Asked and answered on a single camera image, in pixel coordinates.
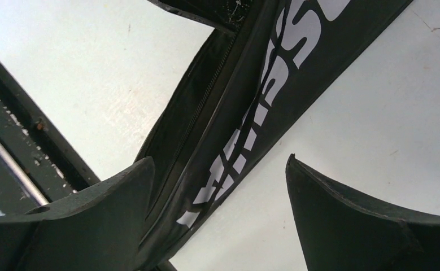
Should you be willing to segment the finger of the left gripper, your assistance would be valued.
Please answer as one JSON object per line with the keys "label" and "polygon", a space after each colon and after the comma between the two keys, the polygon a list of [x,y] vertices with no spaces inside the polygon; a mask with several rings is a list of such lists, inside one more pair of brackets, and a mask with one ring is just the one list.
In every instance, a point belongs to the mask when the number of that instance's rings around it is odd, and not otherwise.
{"label": "finger of the left gripper", "polygon": [[149,2],[164,11],[222,32],[237,31],[253,3],[249,0],[149,0]]}

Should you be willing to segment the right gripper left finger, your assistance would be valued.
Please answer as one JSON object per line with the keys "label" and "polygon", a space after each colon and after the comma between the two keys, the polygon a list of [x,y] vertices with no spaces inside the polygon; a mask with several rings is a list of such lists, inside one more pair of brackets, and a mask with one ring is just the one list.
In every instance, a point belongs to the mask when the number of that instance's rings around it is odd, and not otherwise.
{"label": "right gripper left finger", "polygon": [[0,270],[136,270],[154,174],[144,158],[66,198],[0,216]]}

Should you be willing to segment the black racket bag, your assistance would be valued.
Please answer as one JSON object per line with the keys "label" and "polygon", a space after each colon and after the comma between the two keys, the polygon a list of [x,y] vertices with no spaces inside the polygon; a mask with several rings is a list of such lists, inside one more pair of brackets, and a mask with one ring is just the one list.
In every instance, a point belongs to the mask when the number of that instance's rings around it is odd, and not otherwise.
{"label": "black racket bag", "polygon": [[408,1],[253,1],[213,30],[146,137],[155,177],[136,270],[173,256]]}

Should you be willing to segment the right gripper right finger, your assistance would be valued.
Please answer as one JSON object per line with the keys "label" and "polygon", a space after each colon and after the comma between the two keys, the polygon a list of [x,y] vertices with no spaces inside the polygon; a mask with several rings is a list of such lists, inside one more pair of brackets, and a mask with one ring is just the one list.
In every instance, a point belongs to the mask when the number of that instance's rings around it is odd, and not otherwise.
{"label": "right gripper right finger", "polygon": [[290,155],[286,183],[308,270],[440,270],[440,216],[379,200]]}

